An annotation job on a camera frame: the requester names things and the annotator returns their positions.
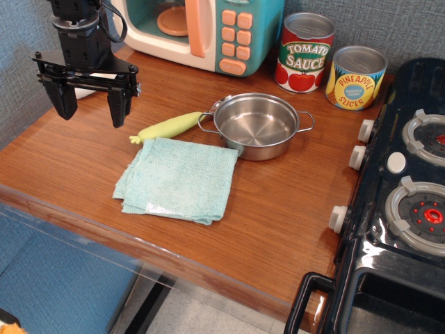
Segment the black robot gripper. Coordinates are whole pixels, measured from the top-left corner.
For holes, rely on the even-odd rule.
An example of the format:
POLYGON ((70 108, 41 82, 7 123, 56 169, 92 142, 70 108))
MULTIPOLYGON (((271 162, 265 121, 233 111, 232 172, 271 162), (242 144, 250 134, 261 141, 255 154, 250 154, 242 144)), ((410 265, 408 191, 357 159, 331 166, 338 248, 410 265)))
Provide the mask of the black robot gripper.
POLYGON ((32 59, 38 64, 39 77, 67 84, 44 82, 58 115, 69 120, 75 114, 78 106, 74 87, 101 91, 111 88, 107 99, 113 126, 123 126, 131 110, 131 97, 140 95, 138 68, 112 52, 106 21, 52 19, 51 23, 57 30, 60 49, 37 51, 32 59))

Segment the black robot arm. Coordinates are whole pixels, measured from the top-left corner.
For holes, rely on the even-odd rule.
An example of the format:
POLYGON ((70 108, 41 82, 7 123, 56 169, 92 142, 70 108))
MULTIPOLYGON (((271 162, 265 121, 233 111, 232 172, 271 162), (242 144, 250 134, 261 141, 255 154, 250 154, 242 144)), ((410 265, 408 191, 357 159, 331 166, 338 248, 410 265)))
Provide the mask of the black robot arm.
POLYGON ((121 127, 140 94, 138 67, 114 55, 113 43, 122 42, 109 31, 107 13, 118 15, 110 1, 52 1, 51 23, 58 32, 60 50, 37 51, 38 78, 58 115, 69 120, 76 112, 77 88, 108 95, 113 126, 121 127))

